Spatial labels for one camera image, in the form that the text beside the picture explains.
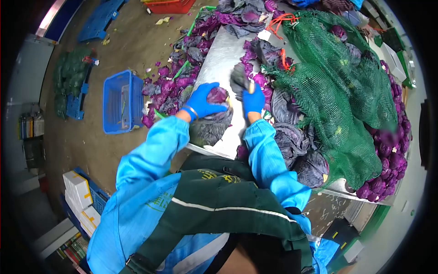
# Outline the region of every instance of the concrete floor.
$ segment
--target concrete floor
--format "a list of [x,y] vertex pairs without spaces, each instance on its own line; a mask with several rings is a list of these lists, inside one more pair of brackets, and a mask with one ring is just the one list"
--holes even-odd
[[[89,77],[89,92],[84,100],[84,119],[66,121],[56,117],[53,108],[52,75],[59,54],[72,50],[77,36],[100,0],[88,0],[71,20],[59,45],[55,46],[42,85],[40,106],[45,111],[44,147],[46,150],[46,175],[50,182],[49,198],[53,210],[63,215],[58,201],[64,192],[62,174],[77,166],[108,193],[115,191],[115,178],[120,158],[145,141],[148,129],[142,127],[129,133],[106,135],[102,128],[102,87],[104,80],[128,68],[143,76],[146,68],[155,69],[155,62],[167,63],[170,44],[180,37],[180,27],[189,28],[205,5],[217,5],[217,0],[197,0],[187,14],[149,15],[141,2],[131,0],[119,10],[119,16],[107,29],[110,43],[101,41],[83,44],[95,49],[99,66],[94,66]],[[173,16],[169,23],[155,25],[166,16]],[[186,159],[189,150],[180,151],[172,160],[170,171],[175,172]]]

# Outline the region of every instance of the blue glove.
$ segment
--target blue glove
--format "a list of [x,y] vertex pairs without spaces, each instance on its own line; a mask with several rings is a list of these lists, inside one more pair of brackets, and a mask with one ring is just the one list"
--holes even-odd
[[258,112],[265,106],[265,96],[258,84],[255,84],[254,93],[249,94],[245,89],[242,96],[245,118],[248,118],[248,112]]
[[190,99],[181,108],[182,110],[185,110],[190,114],[191,117],[190,122],[195,120],[196,116],[198,116],[198,118],[203,118],[213,113],[226,111],[225,106],[213,105],[207,103],[207,95],[210,93],[210,90],[218,86],[219,86],[218,82],[205,83],[200,85],[198,89],[192,93]]

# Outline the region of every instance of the blue crate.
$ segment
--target blue crate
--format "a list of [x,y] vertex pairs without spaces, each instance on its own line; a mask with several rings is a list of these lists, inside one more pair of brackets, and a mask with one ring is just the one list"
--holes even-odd
[[143,80],[125,70],[103,83],[103,131],[106,134],[129,132],[142,127]]
[[76,120],[84,119],[84,111],[82,111],[82,105],[85,98],[85,94],[88,93],[88,77],[91,72],[91,68],[93,67],[93,63],[88,66],[87,74],[82,83],[81,93],[78,97],[74,97],[72,94],[67,96],[67,116]]
[[78,35],[79,42],[86,42],[95,39],[104,39],[106,27],[111,20],[117,18],[119,8],[129,0],[109,0],[101,3],[90,15],[84,27]]
[[100,215],[102,215],[103,209],[105,208],[106,202],[110,199],[110,196],[101,190],[100,187],[98,187],[80,167],[73,169],[73,171],[87,179],[88,186],[90,187],[91,198],[93,199],[91,205]]

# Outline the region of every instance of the green apron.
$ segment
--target green apron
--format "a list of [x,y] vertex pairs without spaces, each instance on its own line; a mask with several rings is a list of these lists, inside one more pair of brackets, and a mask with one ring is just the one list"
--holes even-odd
[[[195,166],[209,169],[188,170]],[[301,250],[302,269],[312,266],[305,233],[296,221],[288,218],[287,211],[269,189],[257,188],[247,164],[193,155],[181,170],[172,201],[152,234],[129,257],[121,274],[155,273],[185,235],[198,233],[274,236],[282,239],[285,251]]]

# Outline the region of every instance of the blue jacket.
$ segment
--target blue jacket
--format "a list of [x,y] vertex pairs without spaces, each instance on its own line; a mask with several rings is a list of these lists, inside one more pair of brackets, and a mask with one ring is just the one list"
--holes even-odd
[[[189,141],[189,124],[174,116],[155,123],[146,141],[123,156],[116,176],[117,191],[108,200],[87,251],[87,262],[95,274],[119,273],[128,257],[148,238],[170,203],[181,178],[180,173],[165,176],[170,161]],[[283,207],[306,206],[311,189],[288,171],[274,140],[275,129],[258,120],[246,129],[244,141],[250,151],[249,164],[259,188],[270,189]],[[310,235],[310,221],[304,215],[290,215]],[[173,273],[177,263],[218,238],[221,234],[186,235],[166,257],[157,273]],[[316,273],[327,273],[325,266],[338,245],[322,240],[310,242]],[[203,273],[214,256],[191,267],[188,273]]]

